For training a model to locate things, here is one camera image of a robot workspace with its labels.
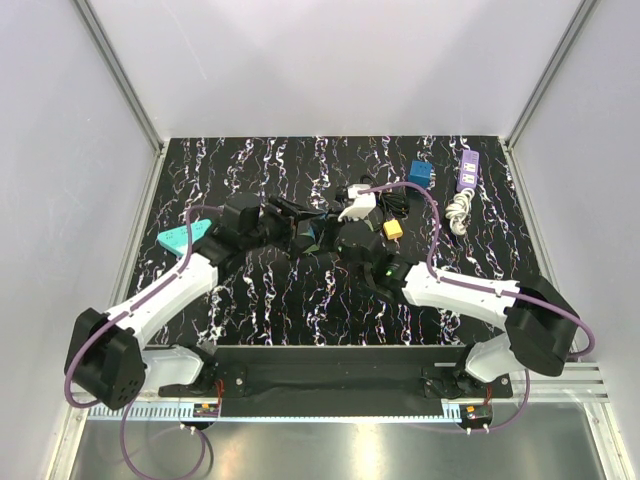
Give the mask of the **teal triangular power strip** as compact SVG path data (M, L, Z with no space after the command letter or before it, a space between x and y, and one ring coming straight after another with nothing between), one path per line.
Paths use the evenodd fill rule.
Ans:
M210 228L212 221L199 220L190 224L192 242L200 240ZM160 232L156 237L157 243L176 258L181 258L187 252L188 233L185 226L176 227Z

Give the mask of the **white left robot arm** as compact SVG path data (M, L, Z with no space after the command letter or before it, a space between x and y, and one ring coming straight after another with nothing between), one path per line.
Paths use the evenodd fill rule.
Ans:
M140 393L178 390L209 396L223 388L212 354L198 346L151 347L153 337L188 305L243 266L253 250L273 246L292 257L317 246L330 213L271 197L239 194L215 208L202 234L184 227L177 263L133 297L76 319L64 366L69 405L119 410Z

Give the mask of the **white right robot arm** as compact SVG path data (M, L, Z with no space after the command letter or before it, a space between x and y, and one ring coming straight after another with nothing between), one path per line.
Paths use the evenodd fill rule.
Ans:
M467 346L454 366L428 375L429 394L479 397L494 381L519 370L546 377L563 373L577 314L545 278L489 280L434 269L389 251L363 221L339 223L333 247L388 303L451 311L499 329L496 337Z

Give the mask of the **green power strip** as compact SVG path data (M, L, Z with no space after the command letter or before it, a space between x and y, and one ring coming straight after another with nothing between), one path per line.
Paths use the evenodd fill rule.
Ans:
M318 255L323 252L322 248L318 244L313 244L305 249L305 255Z

